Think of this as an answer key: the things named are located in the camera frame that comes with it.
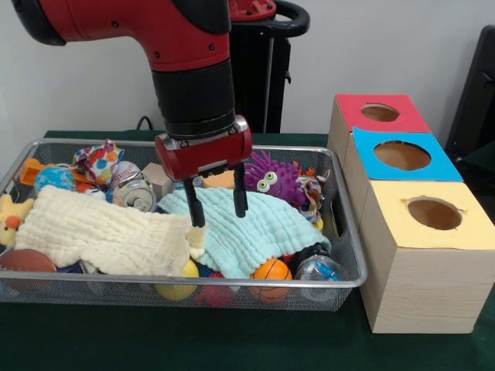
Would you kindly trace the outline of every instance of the wooden box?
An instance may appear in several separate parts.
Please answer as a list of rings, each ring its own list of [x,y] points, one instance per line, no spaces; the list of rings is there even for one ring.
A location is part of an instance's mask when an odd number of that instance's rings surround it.
[[[354,128],[370,131],[428,133],[430,129],[407,95],[337,94],[333,102],[327,147],[344,167]]]
[[[361,287],[378,333],[468,333],[495,280],[495,226],[461,182],[371,181]]]
[[[463,181],[432,134],[358,128],[349,140],[343,173],[358,227],[369,179]]]

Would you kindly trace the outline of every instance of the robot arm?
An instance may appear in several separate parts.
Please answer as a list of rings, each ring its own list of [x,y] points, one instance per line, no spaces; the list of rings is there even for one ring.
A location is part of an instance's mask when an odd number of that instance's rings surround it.
[[[155,144],[163,168],[184,181],[193,225],[204,216],[192,186],[197,175],[235,170],[236,214],[245,215],[243,161],[251,133],[234,112],[227,0],[12,0],[41,43],[130,36],[152,70],[166,134]]]

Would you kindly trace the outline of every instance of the circular hole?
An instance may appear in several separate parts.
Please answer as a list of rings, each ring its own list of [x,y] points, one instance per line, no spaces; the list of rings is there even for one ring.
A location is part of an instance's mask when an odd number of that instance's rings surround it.
[[[430,165],[429,153],[418,145],[406,141],[386,141],[374,148],[378,159],[392,168],[412,171]]]
[[[370,120],[381,122],[392,122],[397,120],[399,112],[386,104],[372,103],[361,108],[361,113]]]
[[[416,221],[436,230],[453,230],[463,220],[453,204],[432,197],[411,199],[408,210]]]

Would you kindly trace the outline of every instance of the white wall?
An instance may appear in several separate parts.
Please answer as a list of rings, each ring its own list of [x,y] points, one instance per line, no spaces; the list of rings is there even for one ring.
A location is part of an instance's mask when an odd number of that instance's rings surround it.
[[[309,32],[292,40],[284,132],[328,133],[336,93],[409,94],[445,143],[493,0],[295,0]]]
[[[493,0],[295,0],[312,16],[292,40],[282,131],[327,133],[337,92],[412,95],[446,139]],[[131,39],[38,44],[0,3],[0,175],[46,130],[124,130],[161,122],[144,53]]]

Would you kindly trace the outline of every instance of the mint green cloth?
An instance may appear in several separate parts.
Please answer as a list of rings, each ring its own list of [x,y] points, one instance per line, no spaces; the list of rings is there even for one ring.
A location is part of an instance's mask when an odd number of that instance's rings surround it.
[[[249,278],[272,257],[296,253],[330,242],[286,201],[257,192],[247,193],[249,210],[237,218],[232,190],[196,189],[207,220],[206,253],[196,259],[225,278]],[[158,206],[167,213],[189,214],[183,190],[165,196]]]

